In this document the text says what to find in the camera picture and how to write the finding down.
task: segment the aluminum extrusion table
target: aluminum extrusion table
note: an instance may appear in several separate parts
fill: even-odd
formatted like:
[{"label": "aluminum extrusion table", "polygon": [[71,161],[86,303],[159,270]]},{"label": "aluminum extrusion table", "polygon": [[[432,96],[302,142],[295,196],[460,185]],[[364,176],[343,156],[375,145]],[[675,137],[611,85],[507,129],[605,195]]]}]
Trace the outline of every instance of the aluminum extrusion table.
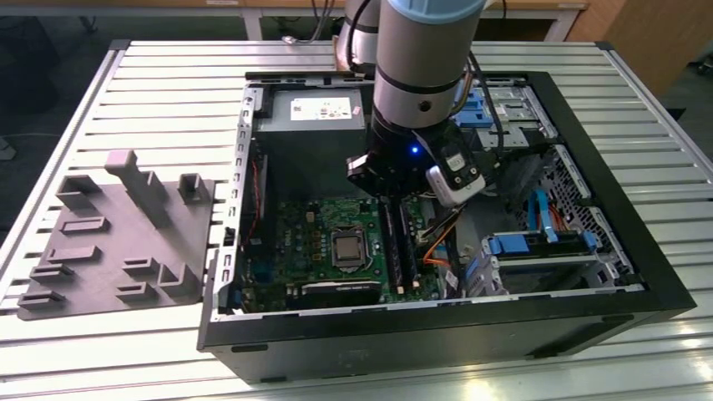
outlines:
[{"label": "aluminum extrusion table", "polygon": [[591,43],[477,43],[488,70],[544,70],[595,140],[699,308],[568,358],[251,388],[195,350],[200,305],[23,322],[18,296],[58,219],[66,174],[112,183],[107,151],[135,148],[160,179],[218,180],[220,238],[244,74],[332,69],[331,43],[115,46],[0,251],[0,398],[709,399],[713,381],[713,169],[615,51]]}]

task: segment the wire bundle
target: wire bundle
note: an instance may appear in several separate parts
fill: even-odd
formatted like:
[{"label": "wire bundle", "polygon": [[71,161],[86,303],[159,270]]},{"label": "wire bundle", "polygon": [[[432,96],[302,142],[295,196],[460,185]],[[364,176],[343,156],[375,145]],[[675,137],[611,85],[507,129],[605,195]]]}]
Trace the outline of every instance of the wire bundle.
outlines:
[{"label": "wire bundle", "polygon": [[[320,35],[323,34],[323,30],[324,30],[324,25],[327,23],[327,20],[330,19],[330,16],[332,15],[332,10],[335,9],[335,2],[336,0],[324,0],[324,7],[323,7],[323,15],[319,17],[318,19],[318,23],[316,23],[316,27],[315,27],[315,32],[312,33],[312,37],[307,40],[302,40],[302,39],[298,39],[292,36],[286,36],[283,37],[283,41],[286,43],[290,43],[290,44],[311,44],[312,42],[315,42],[319,38],[320,38]],[[318,15],[316,15],[316,0],[312,0],[312,11],[315,12],[315,17],[318,18]]]},{"label": "wire bundle", "polygon": [[468,94],[471,93],[472,75],[473,75],[471,60],[465,61],[465,66],[467,66],[467,70],[465,70],[465,76],[464,76],[464,88],[460,94],[459,102],[456,103],[451,111],[451,115],[460,113],[460,110],[464,109],[465,103],[468,102]]},{"label": "wire bundle", "polygon": [[549,214],[553,217],[555,229],[560,231],[569,230],[569,226],[567,225],[565,219],[561,217],[561,214],[557,211],[555,205],[549,205],[548,209]]},{"label": "wire bundle", "polygon": [[445,236],[448,236],[448,233],[451,232],[451,230],[453,229],[453,227],[456,226],[456,222],[457,222],[457,219],[453,221],[453,223],[451,223],[451,225],[444,229],[444,232],[441,232],[441,235],[439,236],[436,242],[433,242],[433,245],[432,247],[430,248],[428,252],[426,253],[424,255],[424,263],[431,263],[433,265],[441,265],[441,266],[448,266],[451,267],[451,263],[448,261],[445,261],[444,259],[433,259],[432,258],[432,255],[433,255],[433,251],[436,251],[436,248],[439,247],[439,244],[444,241],[445,239]]}]

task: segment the black cable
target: black cable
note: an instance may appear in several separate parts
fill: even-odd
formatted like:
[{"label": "black cable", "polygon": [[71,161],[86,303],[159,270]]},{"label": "black cable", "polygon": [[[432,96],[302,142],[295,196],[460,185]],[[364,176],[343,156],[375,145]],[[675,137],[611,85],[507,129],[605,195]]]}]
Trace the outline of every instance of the black cable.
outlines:
[{"label": "black cable", "polygon": [[367,6],[370,5],[371,0],[364,0],[364,3],[359,6],[359,9],[355,13],[355,19],[352,20],[352,23],[350,24],[350,35],[347,37],[347,64],[350,65],[350,69],[355,70],[355,54],[352,46],[355,45],[355,30],[356,26],[359,24],[359,18],[362,18],[362,14],[364,14],[364,10],[367,9]]},{"label": "black cable", "polygon": [[448,262],[451,264],[451,270],[456,278],[459,279],[459,285],[456,287],[456,298],[461,297],[465,286],[465,272],[464,267],[460,265],[459,257],[459,237],[456,234],[456,228],[451,230],[444,239],[445,253],[448,255]]},{"label": "black cable", "polygon": [[332,27],[330,28],[332,31],[332,36],[339,36],[339,33],[343,31],[344,19],[344,17],[340,17],[332,20]]},{"label": "black cable", "polygon": [[[330,18],[330,15],[332,14],[332,10],[335,9],[335,2],[336,0],[326,0],[324,2],[324,8],[323,8],[323,16],[318,19],[318,24],[316,24],[316,28],[315,28],[315,32],[312,33],[312,37],[307,40],[302,40],[302,39],[296,39],[296,38],[290,38],[290,41],[287,40],[287,37],[283,38],[283,40],[286,40],[290,44],[311,44],[312,42],[315,42],[322,33],[323,33],[323,30],[324,30],[324,22],[327,21],[327,18]],[[314,7],[314,11],[316,10],[316,4],[315,4],[315,1],[312,2],[312,4],[315,5]]]},{"label": "black cable", "polygon": [[472,52],[468,53],[468,58],[471,59],[472,66],[476,70],[476,76],[479,77],[480,87],[483,88],[483,95],[485,96],[485,103],[488,105],[488,111],[491,111],[492,122],[495,123],[496,134],[499,136],[499,148],[496,150],[496,155],[500,157],[503,155],[503,148],[505,146],[505,131],[503,130],[503,123],[500,122],[499,113],[495,109],[495,103],[492,101],[491,90],[488,89],[488,84],[485,81],[485,75],[483,74],[483,69],[480,69],[479,60]]},{"label": "black cable", "polygon": [[508,19],[508,1],[503,0],[503,18],[500,19],[500,28],[499,28],[499,36],[496,37],[497,40],[504,40],[503,36],[507,32],[507,26],[505,26],[505,20]]},{"label": "black cable", "polygon": [[468,94],[471,93],[472,76],[473,76],[471,60],[465,61],[465,66],[467,66],[467,69],[465,69],[463,93],[460,94],[459,103],[456,104],[456,107],[453,107],[453,110],[451,111],[451,115],[460,113],[460,110],[464,109],[465,103],[468,102]]},{"label": "black cable", "polygon": [[288,17],[272,17],[272,19],[282,20],[282,21],[284,21],[286,23],[296,23],[298,21],[300,21],[300,20],[303,19],[303,17],[295,17],[295,18],[288,18]]},{"label": "black cable", "polygon": [[318,13],[318,11],[316,11],[316,1],[315,1],[315,0],[312,0],[312,13],[315,14],[315,19],[316,19],[318,22],[319,22],[319,20],[320,20],[320,15],[319,15],[319,13]]},{"label": "black cable", "polygon": [[468,141],[468,149],[472,150],[472,145],[475,144],[476,142],[476,137],[479,136],[479,130],[477,129],[471,129],[471,140]]},{"label": "black cable", "polygon": [[428,237],[431,234],[433,234],[433,232],[436,232],[436,230],[451,225],[451,223],[453,223],[456,219],[459,219],[460,212],[464,209],[465,209],[465,203],[449,209],[444,214],[441,214],[441,216],[437,216],[436,220],[432,222],[432,225],[427,227],[427,229],[422,233],[422,237],[423,238]]}]

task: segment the metal chassis frame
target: metal chassis frame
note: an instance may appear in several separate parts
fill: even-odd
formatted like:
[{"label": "metal chassis frame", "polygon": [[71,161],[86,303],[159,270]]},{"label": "metal chassis frame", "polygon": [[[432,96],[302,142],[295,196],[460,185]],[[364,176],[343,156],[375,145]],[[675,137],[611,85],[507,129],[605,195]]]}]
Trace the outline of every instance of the metal chassis frame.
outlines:
[{"label": "metal chassis frame", "polygon": [[[601,324],[616,322],[604,332],[585,332],[579,338],[561,339],[561,344],[543,344],[543,347],[529,354],[531,357],[551,357],[576,353],[636,324],[660,322],[696,306],[549,74],[497,72],[489,73],[488,76],[523,76],[532,85],[551,122],[565,141],[573,162],[584,175],[595,204],[608,217],[648,290],[609,294],[605,297],[525,297],[517,302],[455,302],[448,306],[448,313],[444,313],[441,308],[340,313],[299,318],[291,313],[283,315],[288,321],[282,318],[262,318],[212,322],[214,308],[210,302],[204,302],[199,350],[210,352],[226,346],[267,349],[272,342],[370,336],[532,320],[599,317]],[[212,287],[214,279],[210,279],[207,293],[212,293]]]}]

